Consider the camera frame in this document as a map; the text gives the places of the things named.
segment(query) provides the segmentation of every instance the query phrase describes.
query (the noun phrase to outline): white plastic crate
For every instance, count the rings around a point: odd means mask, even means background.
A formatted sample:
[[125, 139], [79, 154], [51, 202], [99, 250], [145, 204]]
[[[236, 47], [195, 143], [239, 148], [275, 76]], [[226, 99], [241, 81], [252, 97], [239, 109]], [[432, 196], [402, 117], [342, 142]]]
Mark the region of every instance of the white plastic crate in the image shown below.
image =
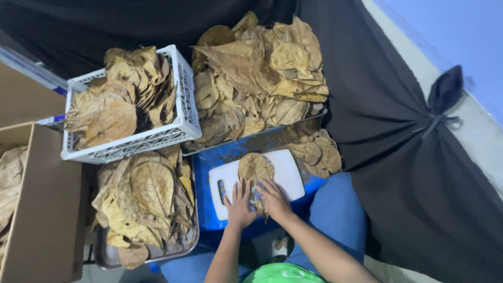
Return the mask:
[[[175, 102], [177, 116], [173, 123], [84, 150], [75, 150], [77, 134], [65, 130], [63, 150], [61, 152], [63, 160], [102, 164], [121, 159], [124, 156], [152, 151], [201, 137], [196, 102], [194, 101], [194, 73], [192, 68], [174, 45], [158, 49], [156, 52], [166, 56], [166, 59], [173, 67], [173, 79], [175, 85], [178, 86]], [[89, 88], [92, 79], [103, 78], [106, 75], [105, 69], [101, 69], [68, 80], [66, 112], [71, 107], [74, 92], [85, 91]]]

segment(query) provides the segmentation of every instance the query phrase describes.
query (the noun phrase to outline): person's left hand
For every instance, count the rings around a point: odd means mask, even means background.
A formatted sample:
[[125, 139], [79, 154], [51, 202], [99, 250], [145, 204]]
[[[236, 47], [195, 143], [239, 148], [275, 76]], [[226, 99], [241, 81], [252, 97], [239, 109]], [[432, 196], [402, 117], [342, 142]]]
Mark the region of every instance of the person's left hand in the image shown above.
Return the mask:
[[255, 218], [259, 215], [256, 211], [251, 211], [249, 208], [249, 199], [251, 194], [251, 182], [246, 183], [246, 190], [244, 188], [244, 179], [234, 183], [234, 190], [232, 191], [232, 203], [224, 197], [224, 204], [228, 212], [228, 226], [236, 227], [241, 231], [250, 225]]

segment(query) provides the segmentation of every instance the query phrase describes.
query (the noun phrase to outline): green shirt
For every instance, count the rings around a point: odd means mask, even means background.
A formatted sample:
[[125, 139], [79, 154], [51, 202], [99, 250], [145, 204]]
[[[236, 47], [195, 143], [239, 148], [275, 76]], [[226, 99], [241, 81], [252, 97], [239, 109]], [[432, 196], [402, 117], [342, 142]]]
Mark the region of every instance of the green shirt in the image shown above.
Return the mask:
[[242, 283], [326, 283], [317, 274], [290, 263], [266, 264], [252, 272]]

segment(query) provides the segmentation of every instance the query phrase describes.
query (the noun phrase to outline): person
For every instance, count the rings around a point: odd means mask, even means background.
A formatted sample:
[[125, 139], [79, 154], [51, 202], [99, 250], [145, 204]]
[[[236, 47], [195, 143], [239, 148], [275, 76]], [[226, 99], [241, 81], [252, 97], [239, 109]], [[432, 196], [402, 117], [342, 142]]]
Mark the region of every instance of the person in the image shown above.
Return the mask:
[[293, 239], [295, 247], [283, 263], [266, 264], [255, 271], [238, 265], [241, 233], [258, 216], [249, 209], [250, 182], [235, 184], [218, 249], [197, 247], [195, 255], [168, 261], [161, 270], [170, 283], [289, 283], [379, 282], [363, 266], [366, 216], [351, 185], [349, 173], [338, 173], [316, 192], [309, 221], [304, 222], [291, 210], [282, 189], [272, 180], [261, 180], [269, 216]]

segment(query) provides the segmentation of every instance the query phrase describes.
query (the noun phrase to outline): forearm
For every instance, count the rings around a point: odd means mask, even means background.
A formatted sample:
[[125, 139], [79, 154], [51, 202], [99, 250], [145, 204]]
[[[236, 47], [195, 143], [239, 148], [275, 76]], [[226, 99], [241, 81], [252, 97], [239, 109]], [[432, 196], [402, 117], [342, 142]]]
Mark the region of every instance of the forearm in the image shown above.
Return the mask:
[[357, 260], [298, 216], [291, 214], [280, 223], [329, 282], [378, 282]]
[[237, 283], [241, 229], [227, 225], [204, 283]]

